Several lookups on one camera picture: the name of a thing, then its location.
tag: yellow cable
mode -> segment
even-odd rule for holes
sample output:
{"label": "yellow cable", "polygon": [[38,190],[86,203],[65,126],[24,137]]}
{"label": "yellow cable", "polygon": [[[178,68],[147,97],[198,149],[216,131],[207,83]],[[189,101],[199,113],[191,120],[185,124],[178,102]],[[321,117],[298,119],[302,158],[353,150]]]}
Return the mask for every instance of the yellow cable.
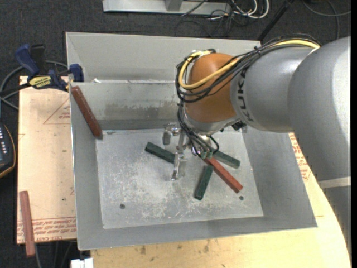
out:
{"label": "yellow cable", "polygon": [[318,49],[320,46],[314,42],[309,42],[309,41],[303,41],[303,40],[289,40],[289,41],[284,41],[284,42],[279,42],[277,44],[274,44],[273,46],[281,46],[281,45],[303,45],[307,47],[311,47],[313,49]]}
{"label": "yellow cable", "polygon": [[[284,42],[278,42],[278,43],[272,45],[271,47],[281,46],[281,45],[303,45],[303,46],[311,47],[313,49],[320,48],[320,46],[318,44],[314,43],[314,42],[303,41],[303,40],[288,40],[288,41],[284,41]],[[208,82],[213,77],[228,71],[238,61],[238,59],[234,59],[229,64],[225,65],[224,67],[222,67],[221,69],[217,70],[216,72],[210,74],[209,76],[205,77],[204,79],[201,79],[199,82],[196,82],[194,84],[184,84],[183,83],[184,72],[185,72],[187,66],[192,62],[192,60],[197,56],[206,55],[206,54],[210,54],[210,53],[211,53],[210,51],[194,52],[193,54],[191,54],[185,60],[184,64],[181,67],[180,73],[178,75],[178,83],[182,88],[184,88],[184,89],[195,89],[195,88],[203,85],[204,83]]]}
{"label": "yellow cable", "polygon": [[182,78],[184,76],[184,72],[187,68],[187,66],[189,65],[189,63],[191,63],[193,57],[195,56],[198,56],[198,55],[201,55],[202,52],[195,52],[193,53],[194,56],[189,56],[187,58],[187,60],[184,62],[181,70],[180,70],[180,73],[178,75],[178,83],[180,84],[181,87],[183,87],[184,89],[194,89],[194,88],[197,88],[199,87],[200,85],[203,85],[204,83],[208,82],[209,80],[211,80],[213,77],[219,75],[219,74],[222,74],[224,72],[226,72],[227,70],[229,70],[233,65],[235,65],[237,63],[237,60],[238,59],[234,59],[233,61],[231,61],[228,65],[225,65],[224,67],[222,67],[221,69],[215,71],[214,73],[210,74],[209,76],[205,77],[204,79],[201,79],[199,82],[196,82],[194,84],[184,84],[183,81],[182,81]]}

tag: yellow clamp label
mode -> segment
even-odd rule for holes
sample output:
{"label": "yellow clamp label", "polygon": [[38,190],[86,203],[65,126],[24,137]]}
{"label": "yellow clamp label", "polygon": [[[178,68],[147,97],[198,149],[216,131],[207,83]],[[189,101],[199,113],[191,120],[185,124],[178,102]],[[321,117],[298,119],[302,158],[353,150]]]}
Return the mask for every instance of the yellow clamp label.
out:
{"label": "yellow clamp label", "polygon": [[41,87],[51,84],[51,77],[45,76],[45,75],[36,76],[30,80],[29,84],[32,85],[33,87],[41,88]]}

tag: dark green block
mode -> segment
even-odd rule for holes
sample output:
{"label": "dark green block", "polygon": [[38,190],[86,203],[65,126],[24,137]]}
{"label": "dark green block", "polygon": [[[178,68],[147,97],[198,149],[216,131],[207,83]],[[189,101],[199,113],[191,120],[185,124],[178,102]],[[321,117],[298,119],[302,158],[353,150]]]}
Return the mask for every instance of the dark green block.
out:
{"label": "dark green block", "polygon": [[166,151],[165,149],[156,146],[153,143],[148,142],[146,147],[145,147],[145,151],[149,152],[150,154],[153,154],[159,158],[161,158],[162,160],[165,160],[167,162],[170,162],[173,164],[174,160],[175,160],[175,154]]}
{"label": "dark green block", "polygon": [[202,200],[206,192],[210,178],[212,176],[212,172],[213,172],[213,166],[207,166],[206,170],[204,171],[201,177],[200,184],[196,189],[195,199]]}
{"label": "dark green block", "polygon": [[220,161],[232,168],[238,169],[240,166],[240,161],[222,153],[221,151],[218,151],[216,154],[213,155],[213,158],[215,158],[217,161]]}

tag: black device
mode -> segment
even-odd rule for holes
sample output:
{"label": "black device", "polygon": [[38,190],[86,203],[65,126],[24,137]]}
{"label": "black device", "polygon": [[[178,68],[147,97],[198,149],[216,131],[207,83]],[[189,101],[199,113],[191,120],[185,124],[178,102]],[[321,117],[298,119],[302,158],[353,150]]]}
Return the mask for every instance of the black device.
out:
{"label": "black device", "polygon": [[0,120],[0,178],[15,167],[15,145],[5,124]]}

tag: blue clamp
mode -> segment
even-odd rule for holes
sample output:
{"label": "blue clamp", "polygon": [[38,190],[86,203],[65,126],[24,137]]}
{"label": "blue clamp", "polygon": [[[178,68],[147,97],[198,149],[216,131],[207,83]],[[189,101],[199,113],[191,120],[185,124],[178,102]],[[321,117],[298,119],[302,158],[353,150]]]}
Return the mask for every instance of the blue clamp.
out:
{"label": "blue clamp", "polygon": [[31,73],[31,76],[39,74],[40,69],[30,55],[30,46],[28,44],[25,44],[16,50],[15,58],[20,66]]}
{"label": "blue clamp", "polygon": [[[67,91],[68,83],[56,75],[54,70],[49,70],[47,75],[39,75],[40,69],[30,54],[30,46],[25,44],[19,47],[15,52],[15,58],[18,63],[30,72],[27,78],[29,85],[36,89],[53,88]],[[79,64],[72,64],[69,71],[73,74],[76,82],[83,82],[84,75]]]}
{"label": "blue clamp", "polygon": [[79,64],[70,65],[69,70],[71,71],[75,82],[79,82],[79,83],[84,82],[83,71]]}

